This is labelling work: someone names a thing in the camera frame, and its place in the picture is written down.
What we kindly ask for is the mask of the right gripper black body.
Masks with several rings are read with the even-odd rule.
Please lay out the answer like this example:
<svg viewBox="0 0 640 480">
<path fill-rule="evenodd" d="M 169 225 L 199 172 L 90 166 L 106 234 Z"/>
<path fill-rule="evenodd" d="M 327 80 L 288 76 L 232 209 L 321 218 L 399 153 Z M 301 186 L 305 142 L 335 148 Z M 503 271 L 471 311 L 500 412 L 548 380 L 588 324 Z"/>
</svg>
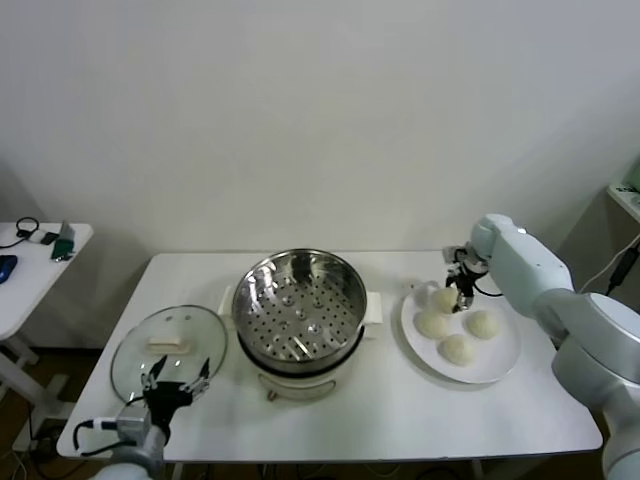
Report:
<svg viewBox="0 0 640 480">
<path fill-rule="evenodd" d="M 454 283 L 458 290 L 458 296 L 462 300 L 472 299 L 474 297 L 474 285 L 478 276 L 471 272 L 459 272 L 454 276 Z"/>
</svg>

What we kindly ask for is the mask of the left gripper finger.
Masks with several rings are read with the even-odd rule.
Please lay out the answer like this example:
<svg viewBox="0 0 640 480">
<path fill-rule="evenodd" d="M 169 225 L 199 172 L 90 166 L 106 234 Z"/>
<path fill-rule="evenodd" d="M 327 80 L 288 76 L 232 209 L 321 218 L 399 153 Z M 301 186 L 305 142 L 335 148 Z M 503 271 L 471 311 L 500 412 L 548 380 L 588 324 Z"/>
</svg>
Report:
<svg viewBox="0 0 640 480">
<path fill-rule="evenodd" d="M 151 369 L 147 373 L 141 374 L 142 393 L 146 393 L 157 388 L 158 379 L 166 364 L 166 361 L 167 356 L 163 355 L 152 365 Z"/>
<path fill-rule="evenodd" d="M 210 359 L 207 358 L 203 363 L 196 379 L 186 384 L 182 390 L 191 395 L 201 395 L 209 387 L 210 382 Z"/>
</svg>

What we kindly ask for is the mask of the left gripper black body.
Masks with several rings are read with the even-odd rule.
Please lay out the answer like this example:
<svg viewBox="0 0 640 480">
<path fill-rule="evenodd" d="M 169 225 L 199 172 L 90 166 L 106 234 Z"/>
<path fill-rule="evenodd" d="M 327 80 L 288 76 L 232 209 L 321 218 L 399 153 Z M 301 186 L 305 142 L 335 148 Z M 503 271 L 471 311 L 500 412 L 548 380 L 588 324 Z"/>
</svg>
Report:
<svg viewBox="0 0 640 480">
<path fill-rule="evenodd" d="M 153 386 L 145 386 L 142 395 L 151 413 L 151 423 L 162 431 L 170 430 L 178 409 L 191 406 L 194 401 L 184 382 L 160 381 Z"/>
</svg>

